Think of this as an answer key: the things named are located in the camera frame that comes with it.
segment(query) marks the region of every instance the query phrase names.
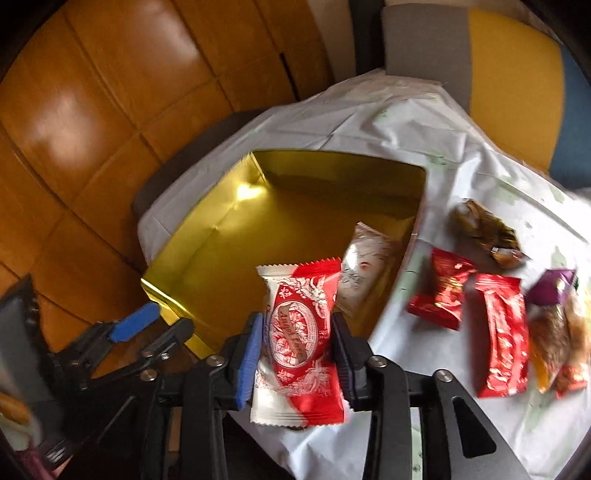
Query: clear plastic candy wrapper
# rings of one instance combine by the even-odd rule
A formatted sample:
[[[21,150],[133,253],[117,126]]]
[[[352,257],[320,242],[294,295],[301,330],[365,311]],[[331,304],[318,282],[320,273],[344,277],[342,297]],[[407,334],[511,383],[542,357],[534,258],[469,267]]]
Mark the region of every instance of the clear plastic candy wrapper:
[[[464,200],[456,206],[454,214],[463,231],[476,239],[502,268],[519,267],[529,259],[521,251],[515,230],[476,200]]]

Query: snack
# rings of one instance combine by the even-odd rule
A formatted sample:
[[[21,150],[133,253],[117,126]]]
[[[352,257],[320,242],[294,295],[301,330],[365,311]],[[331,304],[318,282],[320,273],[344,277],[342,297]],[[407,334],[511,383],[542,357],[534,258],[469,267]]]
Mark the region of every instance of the snack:
[[[342,423],[342,394],[329,352],[340,259],[256,269],[269,300],[251,421],[290,427]]]
[[[576,270],[565,268],[546,270],[525,295],[525,302],[541,307],[564,305],[575,276]]]
[[[466,199],[456,206],[454,214],[462,229],[477,239],[479,245],[502,268],[515,268],[529,259],[521,251],[515,230],[506,226],[477,201]]]
[[[343,313],[355,315],[397,243],[363,222],[355,225],[353,239],[343,257],[336,294],[337,307]]]
[[[538,391],[545,393],[569,358],[569,331],[563,306],[544,307],[528,327],[530,357],[538,379]]]
[[[529,336],[519,278],[478,274],[475,288],[482,292],[491,334],[491,356],[486,384],[478,396],[506,397],[527,388]]]
[[[407,310],[442,327],[458,330],[462,321],[463,286],[476,270],[467,258],[439,248],[433,248],[431,261],[437,276],[436,294],[415,295]]]
[[[591,329],[582,297],[571,289],[564,306],[570,337],[570,355],[556,379],[558,398],[568,390],[580,390],[589,383]]]

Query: blue fabric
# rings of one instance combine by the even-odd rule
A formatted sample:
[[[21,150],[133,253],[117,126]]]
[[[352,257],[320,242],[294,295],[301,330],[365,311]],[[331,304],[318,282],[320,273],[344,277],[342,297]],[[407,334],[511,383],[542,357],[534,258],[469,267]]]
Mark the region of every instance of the blue fabric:
[[[573,190],[591,187],[591,86],[568,50],[561,53],[564,113],[550,177]]]

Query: red and white candy wrapper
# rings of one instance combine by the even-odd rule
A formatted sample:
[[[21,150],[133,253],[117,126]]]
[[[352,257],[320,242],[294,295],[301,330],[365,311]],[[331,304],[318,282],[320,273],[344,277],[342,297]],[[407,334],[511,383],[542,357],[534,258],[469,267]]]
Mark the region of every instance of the red and white candy wrapper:
[[[480,398],[507,397],[527,388],[530,337],[520,281],[502,275],[476,276],[475,288],[484,295],[491,334],[488,376]]]
[[[343,423],[342,393],[330,359],[340,259],[256,269],[269,300],[251,421],[291,427]]]

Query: purple candy wrapper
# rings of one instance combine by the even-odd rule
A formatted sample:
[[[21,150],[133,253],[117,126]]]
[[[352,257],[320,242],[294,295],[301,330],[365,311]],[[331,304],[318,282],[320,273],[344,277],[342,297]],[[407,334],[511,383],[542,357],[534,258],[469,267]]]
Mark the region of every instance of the purple candy wrapper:
[[[541,307],[563,305],[573,286],[576,270],[546,270],[525,296],[526,303]]]

